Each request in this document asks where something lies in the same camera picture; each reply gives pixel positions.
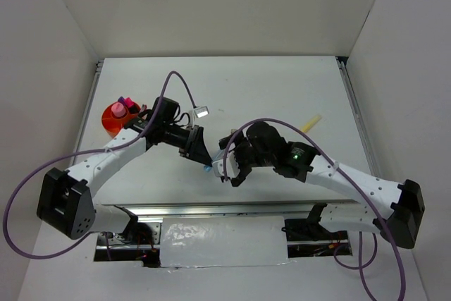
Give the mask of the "purple marker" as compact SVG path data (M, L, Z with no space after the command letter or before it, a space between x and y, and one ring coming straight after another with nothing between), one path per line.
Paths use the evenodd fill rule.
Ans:
M117 102L121 103L123 106L126 106L126 100L123 97L119 97Z

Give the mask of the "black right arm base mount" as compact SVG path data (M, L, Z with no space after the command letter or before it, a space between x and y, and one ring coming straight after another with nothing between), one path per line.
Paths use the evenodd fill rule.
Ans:
M305 219L286 219L281 231L286 234L287 241L337 241L348 239L346 231L327 231L319 224L321 212L327 207L326 203L315 204Z

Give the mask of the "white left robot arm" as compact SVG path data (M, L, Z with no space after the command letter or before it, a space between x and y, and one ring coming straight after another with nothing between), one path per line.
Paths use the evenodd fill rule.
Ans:
M131 211L95 204L94 196L122 167L151 147L164 143L178 148L180 156L210 166L204 129L182 127L175 121L179 103L156 98L152 109L128 122L98 154L62 171L46 173L37 205L37 216L72 240L89 232L111 232L124 244L134 242L144 228Z

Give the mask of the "pink highlighter black cap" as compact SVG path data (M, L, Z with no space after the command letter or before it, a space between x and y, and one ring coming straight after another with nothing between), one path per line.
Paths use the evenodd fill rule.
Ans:
M123 104L127 107L130 114L138 114L141 106L136 104L131 98L127 97L123 100Z

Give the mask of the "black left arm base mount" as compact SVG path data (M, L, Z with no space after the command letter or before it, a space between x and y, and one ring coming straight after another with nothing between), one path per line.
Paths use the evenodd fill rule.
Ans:
M108 243L110 239L118 238L118 240L125 244L147 244L154 246L153 231L146 224L139 222L138 216L128 211L127 209L122 209L128 215L128 223L122 233L116 235L112 232L104 232L105 243Z

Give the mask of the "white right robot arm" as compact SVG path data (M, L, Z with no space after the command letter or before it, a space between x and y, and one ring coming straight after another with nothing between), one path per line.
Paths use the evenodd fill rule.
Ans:
M307 230L316 239L339 231L379 233L397 247L416 244L425 212L421 187L413 180L383 180L341 164L318 147L286 141L278 130L258 121L219 142L214 173L231 185L241 185L253 168L270 167L278 175L332 190L356 202L355 206L317 204Z

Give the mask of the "yellow highlighter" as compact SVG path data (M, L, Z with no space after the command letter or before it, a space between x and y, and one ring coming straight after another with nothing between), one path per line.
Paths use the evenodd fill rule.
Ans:
M322 116L317 114L311 118L304 126L300 128L303 133L308 133L320 120Z

